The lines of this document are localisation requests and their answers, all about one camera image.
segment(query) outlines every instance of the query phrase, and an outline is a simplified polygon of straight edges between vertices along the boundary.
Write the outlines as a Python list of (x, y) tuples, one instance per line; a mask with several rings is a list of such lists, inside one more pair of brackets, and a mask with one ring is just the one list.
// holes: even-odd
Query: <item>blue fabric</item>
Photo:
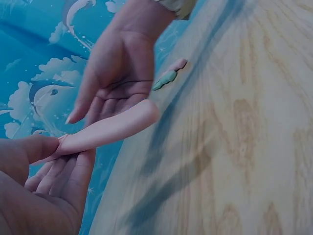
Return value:
[[(192, 17), (205, 0), (198, 2)], [(75, 3), (69, 32), (66, 18)], [(59, 137), (82, 127), (65, 125), (73, 108), (83, 69), (120, 0), (0, 0), (0, 137), (32, 134)], [(173, 22), (155, 47), (156, 70), (190, 21)], [(97, 150), (80, 234), (88, 234), (122, 141)], [(31, 166), (30, 176), (41, 166)]]

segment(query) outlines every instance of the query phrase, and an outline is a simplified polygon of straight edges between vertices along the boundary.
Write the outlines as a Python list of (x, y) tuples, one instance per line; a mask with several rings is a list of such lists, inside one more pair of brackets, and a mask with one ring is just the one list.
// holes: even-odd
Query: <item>green doll part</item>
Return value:
[(168, 71), (166, 74), (164, 74), (163, 77), (161, 77), (153, 86), (152, 90), (156, 91), (160, 88), (162, 88), (165, 84), (173, 82), (177, 76), (177, 72), (172, 70)]

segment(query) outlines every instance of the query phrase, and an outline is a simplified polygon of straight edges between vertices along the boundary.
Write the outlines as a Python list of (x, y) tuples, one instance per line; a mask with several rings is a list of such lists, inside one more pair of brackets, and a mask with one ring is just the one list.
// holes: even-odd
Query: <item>light wooden surface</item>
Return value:
[(313, 1), (208, 0), (90, 234), (313, 234)]

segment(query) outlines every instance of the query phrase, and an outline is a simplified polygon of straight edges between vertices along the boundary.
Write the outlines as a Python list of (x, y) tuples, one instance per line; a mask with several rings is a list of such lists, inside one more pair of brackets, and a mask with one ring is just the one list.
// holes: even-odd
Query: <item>pink doll part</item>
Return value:
[(80, 153), (123, 140), (146, 129), (158, 119), (157, 106), (145, 99), (118, 115), (95, 122), (75, 134), (60, 137), (60, 144), (55, 153), (40, 162), (49, 162), (60, 156)]

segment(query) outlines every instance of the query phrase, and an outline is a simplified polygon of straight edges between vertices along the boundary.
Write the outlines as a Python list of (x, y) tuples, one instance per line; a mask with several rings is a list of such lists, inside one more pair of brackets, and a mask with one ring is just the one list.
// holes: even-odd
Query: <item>hand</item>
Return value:
[(149, 96), (153, 47), (175, 13), (153, 0), (129, 0), (93, 48), (73, 112), (88, 126), (123, 112)]
[(79, 233), (95, 151), (48, 162), (27, 179), (29, 165), (50, 156), (58, 144), (44, 136), (0, 140), (1, 234)]
[(88, 126), (129, 109), (148, 97), (153, 77), (153, 43), (136, 32), (107, 29), (90, 55), (70, 122), (88, 113)]

